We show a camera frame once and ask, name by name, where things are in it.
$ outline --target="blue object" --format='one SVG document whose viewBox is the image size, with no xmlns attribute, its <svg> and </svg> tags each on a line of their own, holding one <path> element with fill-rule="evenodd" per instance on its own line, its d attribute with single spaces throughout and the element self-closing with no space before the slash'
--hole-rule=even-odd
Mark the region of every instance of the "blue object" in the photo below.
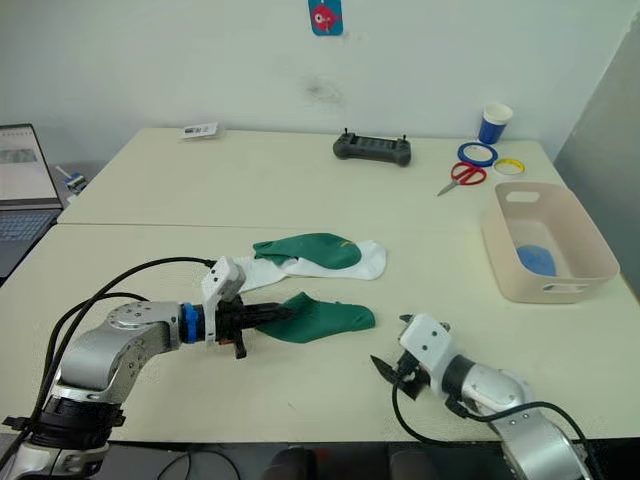
<svg viewBox="0 0 640 480">
<path fill-rule="evenodd" d="M 187 339 L 185 343 L 196 343 L 198 341 L 197 328 L 198 328 L 198 312 L 190 303 L 182 304 L 182 311 L 184 313 L 184 321 L 187 325 Z"/>
<path fill-rule="evenodd" d="M 536 245 L 523 245 L 516 249 L 518 257 L 527 270 L 545 275 L 547 277 L 556 276 L 556 264 L 553 261 L 551 252 Z"/>
<path fill-rule="evenodd" d="M 316 35 L 342 35 L 342 0 L 309 0 L 309 17 Z"/>
<path fill-rule="evenodd" d="M 507 124 L 496 125 L 495 123 L 488 122 L 484 118 L 482 119 L 482 125 L 480 126 L 480 133 L 478 134 L 478 140 L 487 145 L 493 145 L 500 140 L 500 135 L 504 131 L 504 127 Z"/>
<path fill-rule="evenodd" d="M 491 154 L 491 158 L 485 161 L 474 160 L 473 158 L 469 157 L 465 153 L 465 149 L 468 147 L 475 147 L 475 148 L 481 148 L 483 150 L 487 150 L 487 152 Z M 498 152 L 496 152 L 495 148 L 490 147 L 489 145 L 484 145 L 479 142 L 468 142 L 468 143 L 463 143 L 462 145 L 460 145 L 460 148 L 458 148 L 458 158 L 462 162 L 467 162 L 476 167 L 484 168 L 484 167 L 490 167 L 491 165 L 493 165 L 493 162 L 495 162 L 498 159 Z"/>
<path fill-rule="evenodd" d="M 87 180 L 83 175 L 79 173 L 72 173 L 69 177 L 65 178 L 64 186 L 73 193 L 74 195 L 79 195 L 82 190 L 87 186 Z"/>
</svg>

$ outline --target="game controller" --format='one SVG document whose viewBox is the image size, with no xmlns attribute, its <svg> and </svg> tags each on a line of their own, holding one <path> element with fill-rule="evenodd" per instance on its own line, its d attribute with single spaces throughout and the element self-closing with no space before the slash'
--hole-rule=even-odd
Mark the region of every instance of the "game controller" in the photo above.
<svg viewBox="0 0 640 480">
<path fill-rule="evenodd" d="M 407 141 L 406 135 L 397 140 L 359 137 L 345 128 L 344 133 L 333 144 L 333 153 L 341 159 L 363 158 L 406 167 L 411 161 L 411 143 Z"/>
</svg>

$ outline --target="beige plastic basket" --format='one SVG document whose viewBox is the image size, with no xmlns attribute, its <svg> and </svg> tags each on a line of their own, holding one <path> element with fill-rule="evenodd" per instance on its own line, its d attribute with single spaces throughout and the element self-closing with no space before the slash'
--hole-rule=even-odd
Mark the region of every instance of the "beige plastic basket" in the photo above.
<svg viewBox="0 0 640 480">
<path fill-rule="evenodd" d="M 548 183 L 496 186 L 482 234 L 502 294 L 514 302 L 574 303 L 620 271 L 607 242 L 569 189 Z M 516 249 L 544 247 L 556 276 L 528 270 Z"/>
</svg>

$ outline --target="laptop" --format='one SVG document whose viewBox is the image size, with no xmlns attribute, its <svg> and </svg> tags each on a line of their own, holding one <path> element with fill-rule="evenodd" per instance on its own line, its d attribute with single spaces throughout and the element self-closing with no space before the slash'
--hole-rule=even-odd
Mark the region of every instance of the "laptop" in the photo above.
<svg viewBox="0 0 640 480">
<path fill-rule="evenodd" d="M 61 212 L 33 125 L 0 126 L 0 284 Z"/>
</svg>

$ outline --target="laptop keyboard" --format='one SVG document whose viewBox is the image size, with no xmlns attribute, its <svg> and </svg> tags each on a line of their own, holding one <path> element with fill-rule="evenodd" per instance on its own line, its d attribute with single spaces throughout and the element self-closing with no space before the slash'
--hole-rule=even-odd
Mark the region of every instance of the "laptop keyboard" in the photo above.
<svg viewBox="0 0 640 480">
<path fill-rule="evenodd" d="M 0 215 L 0 242 L 23 242 L 33 240 L 55 213 L 21 213 Z"/>
</svg>

